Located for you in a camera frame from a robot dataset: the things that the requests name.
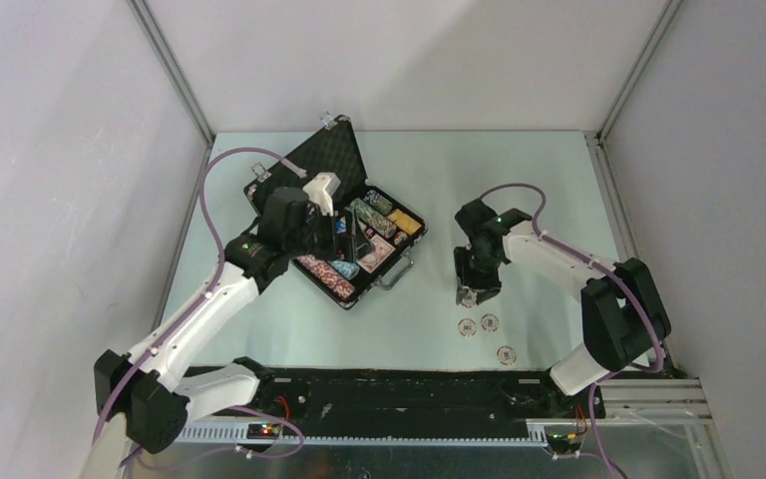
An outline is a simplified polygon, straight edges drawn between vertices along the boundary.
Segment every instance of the aluminum frame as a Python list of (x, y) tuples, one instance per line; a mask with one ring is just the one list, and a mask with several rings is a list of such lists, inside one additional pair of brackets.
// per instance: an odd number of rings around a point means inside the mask
[(172, 53), (172, 47), (169, 46), (166, 36), (163, 35), (163, 30), (160, 28), (154, 12), (146, 0), (128, 0), (128, 4), (134, 11), (134, 16), (140, 27), (145, 32), (151, 48), (157, 54), (157, 59), (160, 60), (160, 64), (163, 66), (166, 74), (169, 75), (169, 81), (172, 82), (172, 86), (178, 92), (178, 97), (187, 109), (187, 113), (190, 114), (192, 122), (195, 123), (195, 127), (204, 144), (209, 149), (215, 140), (215, 132), (206, 120), (206, 115), (195, 98), (195, 93), (187, 81), (187, 77), (184, 75), (181, 64), (178, 63), (175, 54)]
[[(147, 0), (128, 0), (135, 18), (143, 28), (146, 38), (157, 54), (170, 82), (173, 84), (184, 107), (191, 116), (198, 133), (202, 137), (206, 151), (201, 159), (203, 165), (209, 159), (215, 133), (197, 102), (194, 91), (176, 60), (163, 31), (151, 10)], [(614, 172), (609, 164), (603, 145), (608, 141), (614, 125), (623, 108), (631, 97), (644, 71), (649, 66), (662, 39), (669, 31), (673, 20), (682, 7), (684, 0), (668, 0), (660, 13), (650, 35), (636, 58), (619, 93), (615, 97), (597, 132), (585, 132), (586, 145), (591, 156), (600, 193), (606, 206), (609, 224), (621, 258), (638, 255), (632, 227), (617, 188)], [(197, 183), (192, 189), (187, 216), (183, 223), (175, 254), (170, 265), (167, 283), (164, 287), (160, 307), (155, 318), (156, 327), (160, 324), (165, 303), (169, 297), (172, 279), (180, 261), (181, 251), (187, 229), (197, 202)], [(606, 418), (598, 421), (604, 426), (633, 425), (683, 425), (686, 438), (693, 445), (693, 457), (701, 478), (732, 477), (728, 469), (717, 433), (714, 429), (711, 413), (706, 404), (702, 386), (697, 379), (614, 379), (602, 386), (606, 406)], [(533, 419), (532, 426), (542, 430), (544, 427), (569, 425), (569, 420)]]
[(659, 17), (656, 19), (656, 23), (653, 24), (653, 29), (650, 31), (650, 35), (647, 36), (647, 40), (644, 42), (644, 47), (641, 49), (638, 58), (635, 59), (635, 62), (629, 69), (629, 74), (627, 75), (626, 80), (624, 80), (623, 85), (621, 85), (620, 90), (618, 90), (618, 94), (612, 102), (612, 106), (609, 107), (609, 111), (606, 113), (606, 118), (603, 119), (600, 129), (597, 131), (597, 137), (603, 142), (607, 141), (609, 134), (612, 132), (612, 128), (614, 128), (621, 112), (623, 112), (623, 107), (635, 90), (635, 86), (638, 84), (638, 81), (650, 64), (650, 60), (655, 55), (656, 50), (659, 49), (659, 45), (662, 43), (668, 30), (670, 30), (671, 24), (673, 23), (674, 18), (676, 18), (677, 13), (679, 13), (683, 3), (685, 3), (685, 0), (668, 0), (662, 8), (661, 13), (659, 13)]

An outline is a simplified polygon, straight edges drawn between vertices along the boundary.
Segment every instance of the case handle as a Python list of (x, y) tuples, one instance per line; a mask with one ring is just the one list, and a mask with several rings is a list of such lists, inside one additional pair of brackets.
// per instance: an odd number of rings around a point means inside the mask
[(395, 284), (397, 284), (398, 281), (400, 281), (401, 278), (404, 277), (404, 275), (407, 272), (409, 272), (410, 269), (412, 269), (412, 266), (415, 265), (415, 261), (413, 261), (412, 257), (410, 256), (410, 252), (408, 249), (401, 254), (400, 259), (403, 259), (405, 257), (409, 259), (409, 262), (400, 271), (398, 271), (397, 274), (395, 274), (395, 277), (392, 278), (391, 282), (389, 282), (388, 284), (383, 282), (383, 276), (380, 276), (377, 278), (376, 281), (374, 281), (374, 285), (382, 287), (383, 290), (385, 291), (388, 291), (392, 289), (393, 287), (395, 287)]

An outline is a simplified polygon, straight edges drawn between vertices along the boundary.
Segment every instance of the stack of poker chips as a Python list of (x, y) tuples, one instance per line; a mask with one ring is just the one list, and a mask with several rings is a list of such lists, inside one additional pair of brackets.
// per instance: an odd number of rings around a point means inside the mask
[(386, 220), (386, 217), (377, 213), (377, 211), (358, 198), (351, 202), (348, 208), (354, 212), (359, 220), (365, 222), (384, 238), (391, 238), (398, 230), (392, 222)]
[(389, 213), (392, 212), (392, 208), (394, 208), (392, 202), (375, 190), (369, 190), (368, 193), (365, 194), (363, 201), (371, 205), (371, 208), (377, 210), (380, 215), (389, 215)]
[(359, 272), (359, 266), (353, 262), (336, 260), (328, 263), (333, 266), (333, 269), (339, 271), (339, 274), (345, 276), (345, 279), (353, 279)]
[(321, 279), (321, 282), (326, 284), (343, 301), (347, 300), (356, 289), (353, 284), (333, 269), (327, 261), (322, 261), (311, 254), (299, 256), (298, 261), (315, 274), (315, 277)]
[(390, 222), (397, 225), (398, 228), (400, 228), (402, 231), (406, 232), (407, 235), (414, 235), (415, 232), (421, 227), (420, 223), (416, 222), (412, 219), (412, 217), (400, 210), (395, 210), (386, 218), (388, 218)]

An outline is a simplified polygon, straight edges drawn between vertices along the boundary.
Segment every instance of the white wall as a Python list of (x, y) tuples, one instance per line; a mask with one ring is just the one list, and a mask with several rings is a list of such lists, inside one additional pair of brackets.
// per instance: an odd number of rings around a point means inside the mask
[(202, 154), (126, 2), (0, 1), (0, 478), (77, 476)]
[(151, 2), (220, 132), (595, 130), (663, 4)]
[(766, 477), (766, 2), (686, 2), (608, 145), (737, 477)]

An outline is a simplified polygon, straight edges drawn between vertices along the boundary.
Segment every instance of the case latch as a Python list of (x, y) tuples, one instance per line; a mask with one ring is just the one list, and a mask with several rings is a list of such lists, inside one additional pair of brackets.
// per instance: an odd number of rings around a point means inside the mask
[(268, 170), (260, 162), (254, 163), (251, 166), (251, 171), (256, 176), (256, 180), (260, 183), (268, 180), (268, 177), (271, 176), (271, 173), (269, 173)]
[(320, 117), (318, 117), (318, 119), (321, 120), (321, 123), (324, 124), (325, 130), (330, 130), (336, 126), (336, 119), (333, 118), (333, 115), (330, 115), (330, 112), (326, 110), (321, 114)]

